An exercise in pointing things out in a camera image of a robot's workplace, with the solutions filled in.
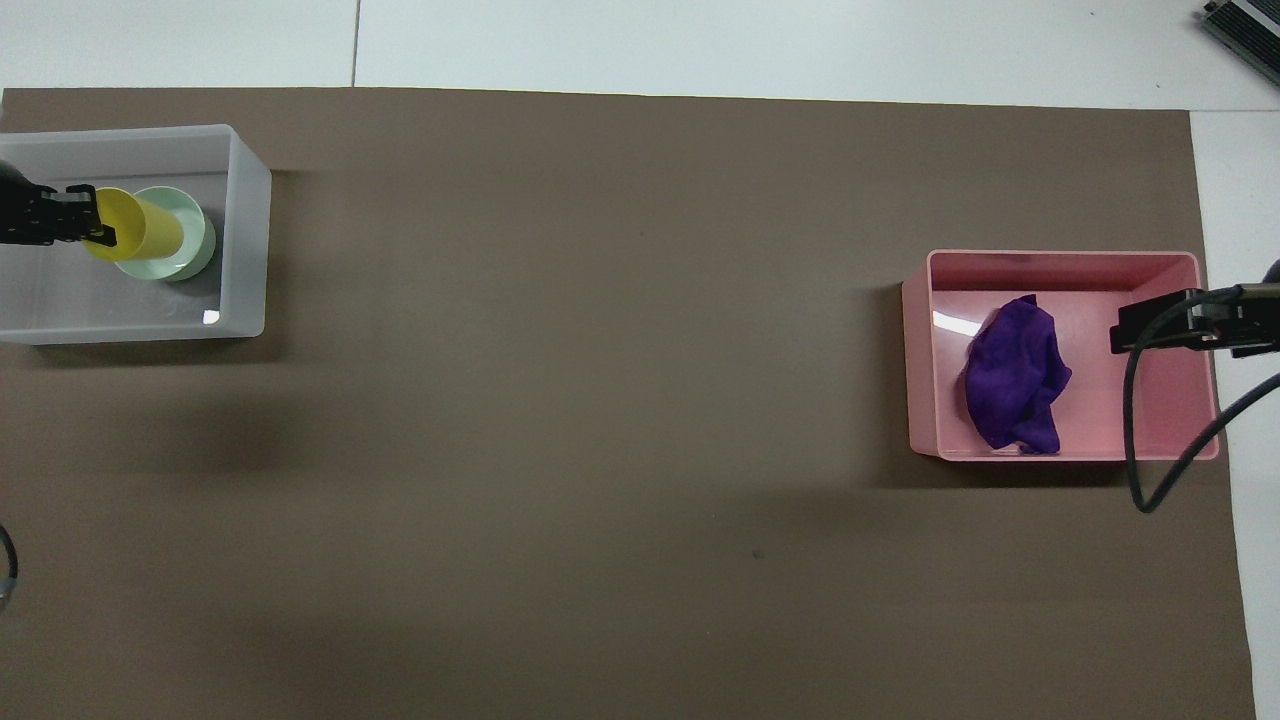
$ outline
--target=metal device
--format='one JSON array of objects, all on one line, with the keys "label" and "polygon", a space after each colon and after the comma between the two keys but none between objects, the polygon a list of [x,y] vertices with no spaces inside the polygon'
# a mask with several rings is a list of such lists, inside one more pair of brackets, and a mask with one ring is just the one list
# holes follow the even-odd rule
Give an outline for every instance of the metal device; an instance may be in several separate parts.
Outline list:
[{"label": "metal device", "polygon": [[1210,3],[1204,5],[1201,26],[1267,79],[1280,85],[1280,1]]},{"label": "metal device", "polygon": [[[1147,347],[1230,348],[1233,357],[1280,351],[1280,283],[1240,284],[1238,300],[1207,301],[1164,323]],[[1120,309],[1111,328],[1111,352],[1134,347],[1138,336],[1165,310],[1203,297],[1206,291],[1187,288]]]}]

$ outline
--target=brown paper mat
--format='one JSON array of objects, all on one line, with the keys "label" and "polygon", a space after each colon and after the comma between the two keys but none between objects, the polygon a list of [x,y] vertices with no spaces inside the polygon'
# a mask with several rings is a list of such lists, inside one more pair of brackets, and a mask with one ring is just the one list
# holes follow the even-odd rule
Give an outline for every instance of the brown paper mat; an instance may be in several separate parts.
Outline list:
[{"label": "brown paper mat", "polygon": [[[1249,717],[1225,459],[906,445],[933,247],[1201,254],[1184,113],[5,94],[230,123],[268,329],[0,347],[13,717]],[[1119,402],[1119,388],[1116,402]]]}]

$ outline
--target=purple cloth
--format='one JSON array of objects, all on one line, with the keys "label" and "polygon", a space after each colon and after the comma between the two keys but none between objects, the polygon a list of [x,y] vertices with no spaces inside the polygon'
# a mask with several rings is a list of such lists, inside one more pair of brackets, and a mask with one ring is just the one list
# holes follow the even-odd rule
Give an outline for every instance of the purple cloth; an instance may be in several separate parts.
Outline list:
[{"label": "purple cloth", "polygon": [[993,448],[1018,442],[1025,452],[1057,452],[1048,406],[1069,379],[1053,316],[1036,305],[1034,295],[1019,297],[1001,307],[969,346],[964,372],[969,416]]}]

